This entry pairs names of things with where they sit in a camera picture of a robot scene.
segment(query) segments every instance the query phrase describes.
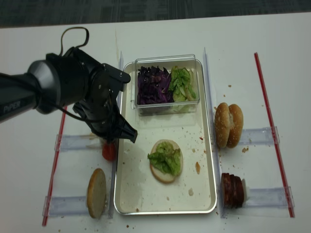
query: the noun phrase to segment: black cable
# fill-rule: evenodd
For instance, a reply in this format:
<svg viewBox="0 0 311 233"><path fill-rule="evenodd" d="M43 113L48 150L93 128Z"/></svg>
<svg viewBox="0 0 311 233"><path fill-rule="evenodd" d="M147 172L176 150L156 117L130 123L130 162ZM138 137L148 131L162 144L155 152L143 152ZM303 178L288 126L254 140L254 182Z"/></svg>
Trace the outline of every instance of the black cable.
<svg viewBox="0 0 311 233"><path fill-rule="evenodd" d="M36 95L39 95L39 97L42 98L42 100L44 100L44 102L46 104L48 104L49 106L52 106L60 111L62 111L63 113L65 113L66 115L76 119L76 120L79 120L79 121L83 121L83 122L86 122L86 123L98 123L98 122L105 122L107 120L107 118L109 118L111 116L111 112L109 114L108 117L106 118L103 118L103 119L99 119L99 120L89 120L89 119L84 119L82 117L78 117L70 112L68 112L67 110L63 109L62 107L58 106L57 104L54 104L53 101L51 101L50 99L46 98L46 97L43 97L42 96L42 92L40 89L38 88L35 88L34 86L30 85L29 83L27 82L24 82L23 80L20 80L20 79L16 79L16 78L12 78L12 77L7 77L7 76L0 76L1 78L4 78L4 79L7 79L7 80L10 80L10 81L14 81L16 83L18 83L22 88L26 89L26 90L29 90L29 91L33 91L35 92Z"/></svg>

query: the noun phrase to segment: clear plastic container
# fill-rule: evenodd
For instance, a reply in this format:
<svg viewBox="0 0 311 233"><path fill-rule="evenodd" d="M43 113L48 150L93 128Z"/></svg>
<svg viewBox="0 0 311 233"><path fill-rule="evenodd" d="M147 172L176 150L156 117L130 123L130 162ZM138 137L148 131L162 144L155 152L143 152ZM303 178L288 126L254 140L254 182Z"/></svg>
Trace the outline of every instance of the clear plastic container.
<svg viewBox="0 0 311 233"><path fill-rule="evenodd" d="M148 115L159 115L159 114L176 114L176 113L193 113L197 109L199 103L199 88L197 80L197 70L196 70L196 60L193 54L190 55L180 55L180 56L170 56L170 57L156 57L156 58L145 58L137 59L135 61L135 76L133 81L132 92L135 93L135 104L134 108L138 109L139 115L148 116ZM192 88L195 92L195 99L192 101L176 101L172 103L156 103L156 104L138 104L138 73L141 67L159 67L161 70L166 68L169 73L174 66L178 68L186 68L190 75L192 76Z"/></svg>

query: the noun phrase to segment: white tabletop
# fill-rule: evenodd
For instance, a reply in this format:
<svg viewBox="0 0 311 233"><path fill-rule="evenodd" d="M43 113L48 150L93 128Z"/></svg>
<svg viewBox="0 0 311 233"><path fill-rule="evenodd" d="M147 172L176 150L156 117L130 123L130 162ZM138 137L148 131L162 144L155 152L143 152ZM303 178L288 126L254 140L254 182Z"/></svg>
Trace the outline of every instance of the white tabletop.
<svg viewBox="0 0 311 233"><path fill-rule="evenodd" d="M61 112L44 116L28 111L0 124L1 232L299 232L311 218L311 13L84 25L85 52L118 65L137 58L193 53L202 60L206 47L211 77L257 75L258 52L267 93L281 138L281 154L292 187L296 218L208 215L120 216L95 221L88 216L49 218L41 226L50 182L54 142ZM68 26L0 30L0 71L23 73L32 61L59 53ZM82 32L68 33L65 50L79 44Z"/></svg>

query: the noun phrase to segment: metal tray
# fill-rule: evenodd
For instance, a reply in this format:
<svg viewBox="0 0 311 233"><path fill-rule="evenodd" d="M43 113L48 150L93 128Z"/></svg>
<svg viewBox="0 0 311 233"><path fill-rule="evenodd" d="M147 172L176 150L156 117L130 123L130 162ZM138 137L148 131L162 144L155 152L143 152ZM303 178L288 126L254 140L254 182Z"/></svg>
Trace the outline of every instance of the metal tray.
<svg viewBox="0 0 311 233"><path fill-rule="evenodd" d="M200 102L196 113L139 116L133 108L132 85L121 97L121 114L138 131L133 144L119 141L114 204L122 215L204 214L216 206L216 186L207 120L204 78L196 60ZM133 80L135 66L124 72ZM157 181L149 168L147 154L160 139L175 141L183 153L183 171L171 184ZM195 164L201 167L197 174Z"/></svg>

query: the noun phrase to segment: purple cabbage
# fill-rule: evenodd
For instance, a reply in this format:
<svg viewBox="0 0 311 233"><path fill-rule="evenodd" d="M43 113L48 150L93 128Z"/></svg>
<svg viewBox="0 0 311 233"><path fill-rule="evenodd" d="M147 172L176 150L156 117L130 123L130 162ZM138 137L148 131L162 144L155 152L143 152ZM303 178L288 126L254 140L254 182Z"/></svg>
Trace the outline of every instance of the purple cabbage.
<svg viewBox="0 0 311 233"><path fill-rule="evenodd" d="M169 91L171 80L166 68L141 67L138 73L137 104L174 102L173 92Z"/></svg>

